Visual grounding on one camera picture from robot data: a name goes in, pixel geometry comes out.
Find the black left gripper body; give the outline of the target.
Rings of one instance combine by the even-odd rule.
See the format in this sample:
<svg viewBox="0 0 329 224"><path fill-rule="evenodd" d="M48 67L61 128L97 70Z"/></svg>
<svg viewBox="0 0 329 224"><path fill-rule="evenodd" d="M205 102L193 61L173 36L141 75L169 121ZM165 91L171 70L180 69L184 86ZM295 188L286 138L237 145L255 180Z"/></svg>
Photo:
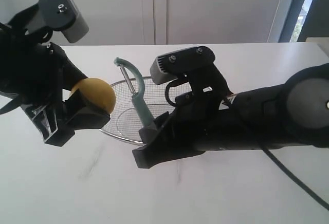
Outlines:
<svg viewBox="0 0 329 224"><path fill-rule="evenodd" d="M10 98L1 114L23 104L51 103L64 121L62 91L71 90L85 74L51 42L54 32L45 25L37 3L1 24L1 95Z"/></svg>

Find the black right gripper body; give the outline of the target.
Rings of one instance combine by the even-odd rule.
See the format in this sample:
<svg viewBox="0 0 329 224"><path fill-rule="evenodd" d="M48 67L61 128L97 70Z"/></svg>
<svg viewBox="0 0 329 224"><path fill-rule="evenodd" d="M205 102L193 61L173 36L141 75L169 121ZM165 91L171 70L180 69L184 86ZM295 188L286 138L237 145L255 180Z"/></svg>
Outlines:
<svg viewBox="0 0 329 224"><path fill-rule="evenodd" d="M244 150L247 134L231 108L232 95L226 79L213 63L166 82L165 96L172 87L189 84L191 90L168 100L177 116L176 139L190 140L198 151Z"/></svg>

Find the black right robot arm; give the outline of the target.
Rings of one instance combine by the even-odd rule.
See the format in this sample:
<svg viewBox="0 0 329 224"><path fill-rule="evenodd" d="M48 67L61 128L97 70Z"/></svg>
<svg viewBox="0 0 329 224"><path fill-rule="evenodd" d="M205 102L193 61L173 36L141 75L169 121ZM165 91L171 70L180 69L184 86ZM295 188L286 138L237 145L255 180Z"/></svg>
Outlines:
<svg viewBox="0 0 329 224"><path fill-rule="evenodd" d="M328 65L298 71L284 84L233 94L215 66L187 74L188 98L143 128L139 168L207 151L328 148Z"/></svg>

